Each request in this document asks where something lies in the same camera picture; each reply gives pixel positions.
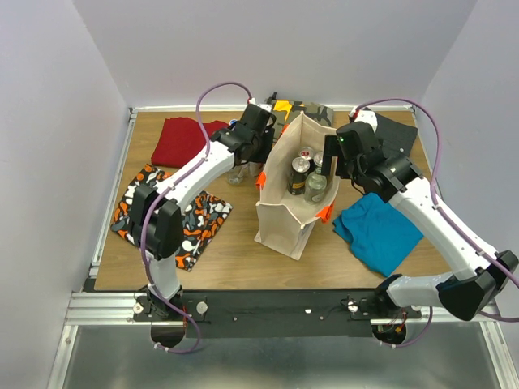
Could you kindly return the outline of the red tab can front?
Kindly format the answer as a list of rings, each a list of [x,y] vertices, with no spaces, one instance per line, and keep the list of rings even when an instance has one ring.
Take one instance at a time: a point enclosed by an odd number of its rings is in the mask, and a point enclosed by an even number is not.
[[[258,177],[262,171],[262,167],[263,167],[263,165],[261,163],[250,162],[248,164],[249,174],[252,177]]]

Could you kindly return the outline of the green cap glass bottle front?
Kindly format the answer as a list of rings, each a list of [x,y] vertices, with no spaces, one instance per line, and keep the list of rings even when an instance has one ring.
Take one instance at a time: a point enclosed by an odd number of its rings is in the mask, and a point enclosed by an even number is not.
[[[243,182],[245,176],[247,175],[247,172],[248,164],[237,165],[227,173],[227,182],[233,186],[240,185]]]

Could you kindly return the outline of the beige canvas tote bag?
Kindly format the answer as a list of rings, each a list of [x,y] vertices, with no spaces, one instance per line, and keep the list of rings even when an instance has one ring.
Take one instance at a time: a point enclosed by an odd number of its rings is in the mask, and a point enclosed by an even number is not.
[[[327,135],[335,135],[332,127],[322,126],[307,115],[299,114],[283,131],[268,155],[263,172],[258,176],[259,201],[256,211],[259,232],[255,241],[292,259],[300,259],[317,221],[331,220],[340,179],[327,176],[324,198],[310,204],[303,195],[288,191],[291,162],[304,147],[324,150]]]

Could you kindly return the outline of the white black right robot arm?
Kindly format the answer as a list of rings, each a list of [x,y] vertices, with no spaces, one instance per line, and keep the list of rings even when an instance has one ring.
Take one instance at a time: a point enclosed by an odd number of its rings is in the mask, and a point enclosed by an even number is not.
[[[436,276],[388,277],[367,300],[371,312],[389,318],[401,308],[430,306],[470,321],[512,279],[517,256],[510,250],[498,252],[478,237],[443,202],[408,156],[386,156],[372,125],[351,122],[326,135],[322,169],[390,204],[414,224],[450,267],[449,272]]]

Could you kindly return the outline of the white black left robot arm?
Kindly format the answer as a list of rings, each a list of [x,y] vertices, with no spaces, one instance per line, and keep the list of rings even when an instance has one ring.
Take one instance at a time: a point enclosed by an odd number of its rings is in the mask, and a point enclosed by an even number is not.
[[[154,187],[140,185],[133,195],[129,229],[140,249],[148,290],[155,296],[152,311],[163,320],[180,308],[182,286],[174,254],[184,239],[183,214],[199,193],[242,162],[264,162],[273,142],[276,122],[272,107],[250,103],[242,116],[208,135],[201,151],[170,178]]]

